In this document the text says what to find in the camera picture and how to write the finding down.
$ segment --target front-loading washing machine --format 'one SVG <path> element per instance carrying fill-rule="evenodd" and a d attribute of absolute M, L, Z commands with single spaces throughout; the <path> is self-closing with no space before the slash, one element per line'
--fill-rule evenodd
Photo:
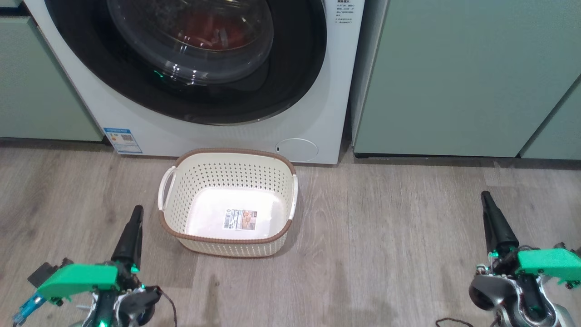
<path fill-rule="evenodd" d="M 121 154 L 335 164 L 364 0 L 25 0 Z"/>

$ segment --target blue cable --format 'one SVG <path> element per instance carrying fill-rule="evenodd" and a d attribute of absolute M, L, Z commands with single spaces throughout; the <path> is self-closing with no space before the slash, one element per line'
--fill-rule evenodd
<path fill-rule="evenodd" d="M 38 294 L 38 292 L 34 293 L 23 305 L 20 306 L 19 312 L 12 317 L 12 321 L 14 324 L 22 326 L 26 321 L 26 318 L 30 316 L 36 309 L 40 308 L 46 299 Z"/>

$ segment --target white plastic basket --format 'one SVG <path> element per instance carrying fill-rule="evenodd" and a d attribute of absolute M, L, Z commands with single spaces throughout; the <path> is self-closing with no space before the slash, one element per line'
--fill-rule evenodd
<path fill-rule="evenodd" d="M 201 149 L 166 171 L 157 206 L 164 229 L 192 251 L 266 257 L 286 240 L 297 194 L 295 168 L 280 155 Z"/>

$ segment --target label inside basket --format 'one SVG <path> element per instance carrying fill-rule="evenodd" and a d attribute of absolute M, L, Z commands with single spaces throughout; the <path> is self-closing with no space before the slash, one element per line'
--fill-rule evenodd
<path fill-rule="evenodd" d="M 224 218 L 224 229 L 256 230 L 256 211 L 227 209 Z"/>

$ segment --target wooden floor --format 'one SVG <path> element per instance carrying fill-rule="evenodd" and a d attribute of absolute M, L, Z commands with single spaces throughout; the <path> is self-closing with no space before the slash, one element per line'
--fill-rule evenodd
<path fill-rule="evenodd" d="M 490 314 L 467 292 L 475 265 L 486 261 L 482 190 L 521 244 L 581 246 L 580 165 L 360 160 L 349 152 L 341 160 L 297 167 L 295 222 L 277 256 L 233 260 L 189 252 L 160 227 L 156 193 L 173 159 L 0 141 L 0 326 L 34 292 L 26 277 L 41 263 L 107 260 L 137 204 L 146 215 L 141 280 L 173 298 L 180 327 L 420 327 L 445 316 L 488 327 Z M 581 325 L 581 291 L 548 288 Z M 162 300 L 148 326 L 170 326 L 172 316 Z M 70 303 L 45 305 L 25 326 L 82 318 Z"/>

